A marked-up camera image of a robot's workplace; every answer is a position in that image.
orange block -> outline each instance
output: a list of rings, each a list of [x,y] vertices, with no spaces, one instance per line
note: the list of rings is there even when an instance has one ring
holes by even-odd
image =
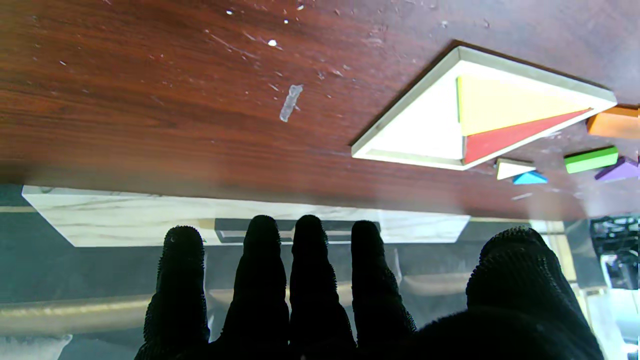
[[[640,113],[638,109],[616,106],[591,117],[587,128],[591,135],[640,139]]]

yellow triangle piece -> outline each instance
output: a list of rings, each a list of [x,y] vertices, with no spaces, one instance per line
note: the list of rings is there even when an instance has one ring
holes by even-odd
[[[525,81],[509,82],[462,75],[458,82],[458,116],[462,135],[484,133],[535,120],[583,110],[553,91],[527,88]]]

white marble surface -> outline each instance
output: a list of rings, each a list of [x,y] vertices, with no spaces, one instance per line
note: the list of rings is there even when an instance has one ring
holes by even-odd
[[[22,196],[76,247],[161,246],[167,230],[176,225],[197,228],[206,245],[240,245],[220,242],[214,229],[215,219],[251,219],[260,214],[277,220],[297,220],[306,214],[321,220],[372,220],[380,223],[387,243],[452,243],[470,218],[442,213],[38,186],[25,186]]]

scratch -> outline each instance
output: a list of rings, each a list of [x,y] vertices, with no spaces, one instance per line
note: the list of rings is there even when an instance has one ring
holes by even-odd
[[[246,37],[250,38],[251,40],[255,41],[255,38],[249,34],[246,33],[246,31],[242,32]]]
[[[516,200],[524,199],[526,197],[530,197],[531,195],[533,195],[533,193],[524,193],[522,195],[512,197],[511,200],[516,201]]]
[[[153,99],[155,102],[157,102],[158,104],[164,106],[164,103],[162,101],[160,101],[160,99],[158,99],[157,97],[151,95],[150,96],[151,99]]]
[[[382,43],[383,43],[383,41],[378,38],[368,38],[362,41],[366,42],[367,44],[371,44],[373,46],[382,46]]]
[[[247,52],[246,52],[246,51],[244,51],[244,50],[240,50],[240,49],[238,49],[237,47],[232,46],[232,45],[230,45],[229,43],[227,43],[226,41],[224,41],[224,40],[222,40],[221,38],[217,37],[216,35],[213,35],[212,33],[209,33],[209,36],[211,36],[211,37],[212,37],[213,39],[215,39],[217,42],[219,42],[219,43],[223,44],[224,46],[228,47],[229,49],[233,49],[233,50],[235,50],[235,51],[237,51],[237,52],[239,52],[239,53],[241,53],[241,54],[243,54],[243,55],[247,55],[247,56],[249,56],[250,58],[259,59],[259,57],[257,57],[256,55],[254,55],[254,54],[250,54],[250,53],[247,53]]]

purple triangle piece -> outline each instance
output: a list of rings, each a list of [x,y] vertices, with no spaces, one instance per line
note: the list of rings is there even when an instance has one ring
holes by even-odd
[[[617,163],[602,169],[602,171],[596,175],[596,180],[612,181],[626,179],[628,177],[640,178],[638,162],[627,157],[620,156]]]

